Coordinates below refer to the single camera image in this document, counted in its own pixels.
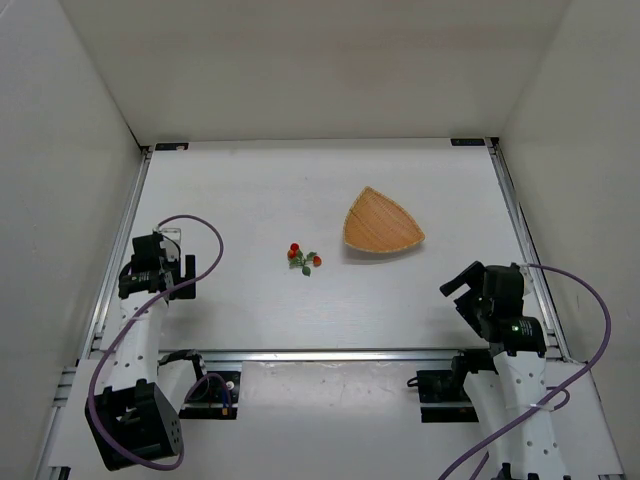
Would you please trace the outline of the fake red berries sprig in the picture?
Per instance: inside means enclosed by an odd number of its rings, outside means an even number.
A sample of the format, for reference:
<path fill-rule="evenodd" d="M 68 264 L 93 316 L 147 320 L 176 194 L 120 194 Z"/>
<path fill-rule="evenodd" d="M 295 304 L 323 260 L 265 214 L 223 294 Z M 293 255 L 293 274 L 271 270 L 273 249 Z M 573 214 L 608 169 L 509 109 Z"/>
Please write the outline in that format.
<path fill-rule="evenodd" d="M 304 253 L 298 243 L 290 245 L 287 260 L 290 269 L 298 269 L 305 277 L 310 277 L 312 269 L 322 265 L 322 259 L 316 252 Z"/>

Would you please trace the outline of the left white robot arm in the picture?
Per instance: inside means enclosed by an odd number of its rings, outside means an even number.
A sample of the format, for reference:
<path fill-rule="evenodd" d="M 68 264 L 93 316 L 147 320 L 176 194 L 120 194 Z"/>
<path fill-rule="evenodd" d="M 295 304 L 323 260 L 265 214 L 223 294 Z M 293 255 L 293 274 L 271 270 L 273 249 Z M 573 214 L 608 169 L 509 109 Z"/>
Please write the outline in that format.
<path fill-rule="evenodd" d="M 85 417 L 106 468 L 162 466 L 184 453 L 179 411 L 204 364 L 194 350 L 160 356 L 160 334 L 172 300 L 196 296 L 196 260 L 181 251 L 181 232 L 159 228 L 132 241 L 120 272 L 117 344 L 91 383 Z"/>

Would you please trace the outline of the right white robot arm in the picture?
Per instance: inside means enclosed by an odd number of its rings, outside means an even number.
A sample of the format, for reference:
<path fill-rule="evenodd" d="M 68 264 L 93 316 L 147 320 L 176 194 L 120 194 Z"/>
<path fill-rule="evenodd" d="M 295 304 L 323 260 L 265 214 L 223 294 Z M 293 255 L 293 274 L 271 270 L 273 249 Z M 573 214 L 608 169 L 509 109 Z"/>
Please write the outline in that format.
<path fill-rule="evenodd" d="M 568 479 L 551 411 L 542 405 L 546 335 L 540 322 L 524 314 L 525 278 L 515 264 L 474 262 L 440 288 L 444 296 L 466 286 L 455 299 L 457 312 L 488 344 L 463 351 L 452 367 L 472 403 L 483 451 L 494 479 Z"/>

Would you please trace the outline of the woven wicker fruit bowl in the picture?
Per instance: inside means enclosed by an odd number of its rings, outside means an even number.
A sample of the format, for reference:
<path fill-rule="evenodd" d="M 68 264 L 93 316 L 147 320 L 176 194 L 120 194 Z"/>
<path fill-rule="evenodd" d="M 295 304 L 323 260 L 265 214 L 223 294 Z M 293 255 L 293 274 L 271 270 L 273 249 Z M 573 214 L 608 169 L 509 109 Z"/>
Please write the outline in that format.
<path fill-rule="evenodd" d="M 343 225 L 344 244 L 365 253 L 402 252 L 425 238 L 421 227 L 402 206 L 370 186 L 360 192 Z"/>

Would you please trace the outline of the front aluminium frame rail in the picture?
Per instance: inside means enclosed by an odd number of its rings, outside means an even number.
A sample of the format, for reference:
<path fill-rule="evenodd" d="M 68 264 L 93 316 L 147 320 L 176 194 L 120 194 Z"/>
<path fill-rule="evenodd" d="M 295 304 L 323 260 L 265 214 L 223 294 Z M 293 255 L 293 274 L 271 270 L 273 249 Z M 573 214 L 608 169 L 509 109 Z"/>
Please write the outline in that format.
<path fill-rule="evenodd" d="M 200 350 L 208 362 L 445 361 L 456 349 Z"/>

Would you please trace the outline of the aluminium frame rail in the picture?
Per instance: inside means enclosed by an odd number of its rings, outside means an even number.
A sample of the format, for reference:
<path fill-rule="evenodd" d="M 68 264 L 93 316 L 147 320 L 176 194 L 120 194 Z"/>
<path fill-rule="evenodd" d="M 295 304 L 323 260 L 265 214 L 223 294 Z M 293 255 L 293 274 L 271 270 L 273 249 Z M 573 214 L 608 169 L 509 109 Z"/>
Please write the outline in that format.
<path fill-rule="evenodd" d="M 456 349 L 200 350 L 208 362 L 445 361 Z"/>
<path fill-rule="evenodd" d="M 521 255 L 524 260 L 524 263 L 538 264 L 540 261 L 539 255 L 536 251 L 533 238 L 531 236 L 521 204 L 517 199 L 515 186 L 514 186 L 512 177 L 509 173 L 503 152 L 501 150 L 499 138 L 486 137 L 484 140 L 487 145 L 487 149 L 489 150 L 490 157 L 492 159 L 496 177 L 498 179 L 498 183 L 500 185 L 500 189 L 504 197 L 504 201 L 505 201 L 514 231 L 516 233 L 516 237 L 518 240 L 519 248 L 521 250 Z M 603 319 L 604 319 L 605 329 L 604 329 L 603 340 L 601 341 L 600 346 L 596 349 L 596 352 L 594 354 L 594 357 L 597 357 L 596 360 L 602 357 L 604 352 L 603 348 L 608 346 L 608 342 L 611 337 L 611 318 L 610 318 L 611 315 L 608 310 L 608 307 L 604 303 L 601 296 L 583 280 L 578 279 L 579 281 L 576 281 L 576 278 L 573 278 L 573 276 L 571 275 L 567 276 L 562 272 L 558 272 L 556 270 L 549 269 L 549 268 L 543 269 L 538 266 L 536 268 L 533 268 L 533 270 L 534 271 L 532 273 L 530 272 L 531 283 L 532 283 L 533 292 L 535 294 L 535 297 L 539 304 L 540 311 L 543 316 L 543 320 L 544 320 L 543 324 L 546 325 L 546 327 L 548 328 L 548 334 L 551 336 L 551 340 L 554 340 L 554 339 L 556 340 L 557 347 L 554 347 L 554 348 L 556 348 L 559 351 L 559 355 L 560 355 L 560 359 L 551 360 L 551 362 L 553 363 L 553 365 L 556 365 L 556 364 L 560 365 L 560 362 L 562 362 L 563 365 L 572 365 L 573 367 L 579 368 L 579 370 L 577 370 L 575 373 L 575 375 L 577 375 L 577 373 L 581 372 L 586 367 L 592 367 L 591 361 L 593 360 L 593 358 L 586 362 L 578 362 L 571 357 L 568 343 L 565 338 L 565 332 L 563 331 L 561 320 L 560 320 L 560 317 L 556 308 L 556 304 L 554 302 L 554 299 L 549 287 L 549 283 L 547 281 L 548 279 L 545 276 L 545 272 L 556 273 L 565 277 L 565 279 L 574 281 L 574 283 L 580 285 L 586 292 L 588 292 L 591 298 L 593 299 L 593 301 L 600 307 L 600 311 L 601 311 L 600 313 L 604 315 Z M 585 370 L 585 372 L 583 373 L 584 374 L 581 375 L 579 379 L 574 380 L 571 384 L 564 385 L 564 383 L 561 383 L 561 388 L 569 391 L 570 388 L 575 387 L 578 384 L 578 382 L 581 382 L 582 380 L 584 380 L 585 382 L 586 381 L 590 382 L 591 388 L 593 390 L 593 393 L 598 403 L 598 412 L 599 412 L 598 415 L 602 417 L 602 420 L 604 422 L 604 427 L 601 427 L 602 431 L 600 432 L 599 430 L 600 433 L 598 434 L 599 435 L 598 438 L 602 437 L 604 440 L 606 440 L 605 443 L 609 445 L 609 447 L 607 448 L 609 448 L 609 450 L 613 452 L 613 453 L 610 452 L 611 455 L 615 454 L 616 461 L 620 463 L 619 455 L 616 451 L 614 441 L 611 437 L 610 429 L 607 425 L 606 419 L 604 418 L 601 398 L 598 393 L 597 387 L 595 386 L 593 376 L 591 373 L 591 368 L 589 368 L 588 370 Z M 586 437 L 584 437 L 583 440 L 585 443 L 580 445 L 583 445 L 585 448 L 587 448 Z M 586 464 L 586 460 L 596 460 L 595 459 L 596 447 L 588 447 L 589 449 L 592 449 L 592 450 L 589 450 L 593 453 L 592 455 L 587 456 L 587 454 L 584 453 L 584 456 L 580 456 L 581 452 L 583 452 L 582 447 L 578 445 L 577 440 L 575 442 L 576 443 L 571 443 L 571 445 L 569 446 L 578 447 L 578 450 L 577 450 L 578 457 L 576 457 L 578 458 L 578 460 L 583 460 L 585 464 Z M 602 471 L 600 470 L 596 471 L 595 467 L 588 467 L 587 473 L 589 474 L 598 473 L 597 479 L 627 479 L 624 472 L 622 472 L 621 466 L 619 469 L 620 469 L 619 473 L 613 473 L 613 470 L 609 471 L 607 469 L 604 469 Z"/>
<path fill-rule="evenodd" d="M 65 479 L 70 468 L 50 467 L 49 457 L 57 437 L 68 390 L 73 384 L 71 374 L 78 362 L 90 354 L 91 345 L 101 322 L 106 319 L 106 310 L 115 290 L 116 268 L 124 257 L 125 237 L 131 230 L 137 209 L 140 191 L 147 174 L 148 163 L 155 146 L 143 145 L 135 150 L 130 169 L 119 180 L 104 185 L 109 196 L 98 203 L 100 208 L 113 207 L 115 213 L 105 218 L 90 215 L 74 224 L 67 245 L 72 248 L 71 257 L 64 264 L 74 267 L 70 279 L 54 287 L 60 292 L 59 300 L 69 302 L 71 309 L 65 314 L 65 323 L 56 327 L 49 322 L 43 332 L 45 345 L 62 343 L 55 351 L 56 363 L 53 384 L 47 388 L 50 398 L 46 402 L 49 413 L 46 417 L 43 439 L 37 455 L 33 479 Z"/>

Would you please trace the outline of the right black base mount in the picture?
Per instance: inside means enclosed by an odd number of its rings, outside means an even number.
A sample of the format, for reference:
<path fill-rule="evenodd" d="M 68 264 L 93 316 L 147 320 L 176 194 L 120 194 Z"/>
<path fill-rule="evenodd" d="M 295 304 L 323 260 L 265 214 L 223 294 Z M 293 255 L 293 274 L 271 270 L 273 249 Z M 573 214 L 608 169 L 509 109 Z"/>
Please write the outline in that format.
<path fill-rule="evenodd" d="M 418 392 L 422 423 L 477 423 L 478 417 L 463 383 L 469 373 L 496 373 L 488 350 L 459 351 L 445 369 L 418 370 L 406 382 Z"/>

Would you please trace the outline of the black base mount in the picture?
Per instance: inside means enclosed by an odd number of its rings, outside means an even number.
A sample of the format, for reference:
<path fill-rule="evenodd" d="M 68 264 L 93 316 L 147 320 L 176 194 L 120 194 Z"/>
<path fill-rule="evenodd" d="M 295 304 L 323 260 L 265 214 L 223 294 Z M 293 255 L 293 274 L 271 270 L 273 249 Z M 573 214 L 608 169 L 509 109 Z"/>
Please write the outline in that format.
<path fill-rule="evenodd" d="M 418 392 L 422 423 L 477 423 L 478 417 L 463 383 L 469 373 L 496 373 L 488 350 L 459 351 L 445 369 L 418 370 L 406 382 Z"/>
<path fill-rule="evenodd" d="M 235 420 L 241 367 L 214 362 L 198 350 L 178 350 L 158 361 L 158 384 L 185 420 Z"/>

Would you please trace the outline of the left aluminium frame rail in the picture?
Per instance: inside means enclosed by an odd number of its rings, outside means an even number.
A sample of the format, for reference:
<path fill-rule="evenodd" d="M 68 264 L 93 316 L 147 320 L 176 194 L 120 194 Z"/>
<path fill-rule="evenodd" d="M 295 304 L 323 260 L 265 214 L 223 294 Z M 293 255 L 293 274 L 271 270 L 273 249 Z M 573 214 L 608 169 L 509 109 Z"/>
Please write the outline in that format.
<path fill-rule="evenodd" d="M 106 319 L 106 310 L 115 290 L 116 268 L 124 257 L 125 237 L 131 230 L 137 209 L 140 191 L 147 174 L 148 163 L 155 146 L 143 145 L 135 150 L 130 169 L 119 180 L 104 185 L 109 196 L 98 203 L 100 208 L 113 207 L 115 213 L 105 218 L 90 215 L 74 224 L 67 245 L 72 248 L 71 257 L 64 264 L 74 267 L 70 279 L 54 287 L 60 292 L 59 300 L 69 302 L 71 309 L 65 314 L 65 323 L 56 327 L 49 322 L 43 332 L 45 345 L 62 343 L 55 351 L 56 363 L 53 384 L 47 388 L 50 398 L 46 402 L 49 413 L 46 417 L 43 439 L 37 455 L 33 479 L 65 479 L 70 468 L 50 467 L 49 457 L 57 437 L 68 390 L 73 384 L 71 374 L 78 362 L 90 354 L 91 345 L 101 322 Z"/>

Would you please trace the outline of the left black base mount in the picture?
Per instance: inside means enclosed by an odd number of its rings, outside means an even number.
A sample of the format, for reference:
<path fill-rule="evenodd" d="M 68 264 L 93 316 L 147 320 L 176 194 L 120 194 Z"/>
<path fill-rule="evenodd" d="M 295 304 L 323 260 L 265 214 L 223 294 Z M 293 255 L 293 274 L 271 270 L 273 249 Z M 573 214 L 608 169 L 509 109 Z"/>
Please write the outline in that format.
<path fill-rule="evenodd" d="M 241 367 L 214 362 L 198 350 L 178 350 L 158 361 L 158 384 L 185 420 L 235 420 Z"/>

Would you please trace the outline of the left black corner bracket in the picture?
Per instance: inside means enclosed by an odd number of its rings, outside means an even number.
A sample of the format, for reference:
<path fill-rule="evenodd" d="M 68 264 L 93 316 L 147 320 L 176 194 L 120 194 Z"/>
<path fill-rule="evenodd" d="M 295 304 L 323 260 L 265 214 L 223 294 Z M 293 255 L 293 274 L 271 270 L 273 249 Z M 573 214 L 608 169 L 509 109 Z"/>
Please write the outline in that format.
<path fill-rule="evenodd" d="M 189 148 L 188 142 L 161 142 L 154 147 L 155 151 L 185 151 Z"/>

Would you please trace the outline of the black corner bracket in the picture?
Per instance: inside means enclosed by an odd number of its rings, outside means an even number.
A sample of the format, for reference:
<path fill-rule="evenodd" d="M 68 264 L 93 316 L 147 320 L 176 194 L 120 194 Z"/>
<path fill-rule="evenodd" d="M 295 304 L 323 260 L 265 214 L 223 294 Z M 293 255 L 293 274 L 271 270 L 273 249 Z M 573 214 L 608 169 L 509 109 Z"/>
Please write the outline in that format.
<path fill-rule="evenodd" d="M 483 138 L 451 138 L 450 143 L 454 147 L 483 147 Z"/>
<path fill-rule="evenodd" d="M 185 151 L 189 148 L 188 142 L 161 142 L 154 147 L 155 151 Z"/>

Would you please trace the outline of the right black corner bracket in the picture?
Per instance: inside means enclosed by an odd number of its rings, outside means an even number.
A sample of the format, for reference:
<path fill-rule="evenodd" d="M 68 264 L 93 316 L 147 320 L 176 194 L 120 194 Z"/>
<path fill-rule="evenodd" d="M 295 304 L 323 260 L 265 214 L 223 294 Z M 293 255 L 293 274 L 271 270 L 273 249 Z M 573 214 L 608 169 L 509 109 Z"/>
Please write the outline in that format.
<path fill-rule="evenodd" d="M 483 147 L 483 138 L 451 138 L 450 143 L 454 147 Z"/>

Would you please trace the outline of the right aluminium frame rail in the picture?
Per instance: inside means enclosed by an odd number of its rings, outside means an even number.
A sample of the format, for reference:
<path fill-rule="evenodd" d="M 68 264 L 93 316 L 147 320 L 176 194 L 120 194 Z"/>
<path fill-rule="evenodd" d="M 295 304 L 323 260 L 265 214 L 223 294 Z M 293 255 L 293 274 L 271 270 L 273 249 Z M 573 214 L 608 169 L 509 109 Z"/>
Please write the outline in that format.
<path fill-rule="evenodd" d="M 501 150 L 499 138 L 486 137 L 484 140 L 487 145 L 487 149 L 489 150 L 490 157 L 492 159 L 496 177 L 498 179 L 498 183 L 500 185 L 500 189 L 504 197 L 504 201 L 505 201 L 514 231 L 516 233 L 516 237 L 518 240 L 519 248 L 521 250 L 521 255 L 524 260 L 524 263 L 538 264 L 540 261 L 539 255 L 536 251 L 533 238 L 531 236 L 521 204 L 517 199 L 515 186 L 514 186 L 512 177 L 509 173 L 503 152 Z M 556 308 L 556 304 L 554 302 L 554 299 L 549 287 L 549 283 L 547 281 L 548 279 L 545 276 L 545 272 L 556 273 L 565 277 L 565 279 L 574 281 L 574 283 L 580 285 L 586 292 L 588 292 L 591 298 L 593 299 L 593 301 L 600 307 L 600 311 L 601 311 L 600 313 L 604 315 L 603 319 L 604 319 L 605 329 L 604 329 L 603 340 L 601 341 L 600 346 L 596 349 L 596 352 L 594 354 L 594 357 L 597 357 L 596 360 L 602 357 L 604 352 L 603 348 L 608 346 L 608 342 L 611 337 L 611 318 L 610 318 L 611 315 L 608 310 L 608 307 L 604 303 L 601 296 L 583 280 L 578 279 L 579 281 L 576 281 L 576 278 L 573 278 L 573 276 L 571 275 L 567 276 L 562 272 L 558 272 L 556 270 L 549 269 L 549 268 L 543 269 L 538 266 L 536 268 L 533 268 L 533 270 L 534 271 L 532 273 L 530 272 L 531 283 L 532 283 L 533 292 L 535 294 L 535 297 L 539 304 L 540 311 L 543 316 L 543 320 L 544 320 L 543 324 L 546 325 L 546 327 L 548 328 L 548 334 L 551 336 L 551 340 L 554 340 L 554 339 L 556 340 L 557 347 L 554 347 L 554 348 L 556 348 L 559 351 L 559 355 L 560 355 L 560 359 L 551 360 L 551 362 L 553 363 L 553 365 L 556 365 L 556 364 L 560 365 L 560 362 L 562 362 L 563 365 L 572 365 L 573 367 L 579 368 L 579 370 L 577 370 L 575 373 L 575 375 L 577 375 L 577 373 L 581 372 L 586 367 L 592 367 L 591 361 L 593 360 L 593 358 L 586 362 L 578 362 L 571 357 L 568 343 L 565 338 L 565 332 L 563 331 L 561 320 L 560 320 L 560 317 Z M 593 390 L 593 393 L 598 403 L 598 412 L 599 412 L 598 415 L 602 417 L 602 420 L 604 422 L 604 427 L 601 427 L 602 431 L 600 432 L 599 430 L 600 433 L 598 434 L 599 435 L 598 438 L 602 437 L 604 440 L 606 440 L 605 443 L 609 445 L 609 447 L 607 448 L 609 448 L 609 450 L 613 452 L 613 453 L 610 452 L 611 455 L 615 454 L 616 461 L 620 463 L 619 455 L 616 451 L 614 441 L 611 437 L 610 429 L 607 425 L 606 419 L 604 418 L 601 398 L 598 393 L 597 387 L 595 386 L 593 376 L 591 373 L 591 368 L 589 368 L 588 370 L 585 370 L 585 372 L 583 373 L 584 374 L 581 375 L 579 379 L 574 380 L 571 384 L 564 385 L 564 383 L 561 383 L 561 388 L 569 391 L 570 388 L 575 387 L 578 384 L 578 382 L 581 382 L 582 380 L 584 380 L 585 382 L 586 381 L 590 382 L 591 388 Z M 587 448 L 586 437 L 584 437 L 583 440 L 585 443 L 580 445 L 583 445 L 585 448 Z M 592 455 L 587 456 L 587 454 L 584 453 L 584 456 L 580 456 L 581 452 L 583 452 L 582 447 L 578 445 L 577 440 L 575 442 L 576 443 L 571 443 L 571 445 L 569 446 L 578 447 L 578 450 L 577 450 L 578 457 L 576 457 L 578 458 L 578 460 L 583 460 L 585 464 L 586 464 L 586 460 L 596 460 L 595 459 L 596 447 L 588 447 L 589 449 L 592 449 L 592 450 L 589 450 L 593 453 Z M 604 469 L 602 471 L 600 470 L 596 471 L 595 467 L 588 467 L 587 473 L 589 474 L 598 473 L 597 479 L 627 479 L 624 472 L 622 472 L 621 466 L 619 469 L 620 469 L 619 473 L 613 473 L 613 470 L 609 471 L 607 469 Z"/>

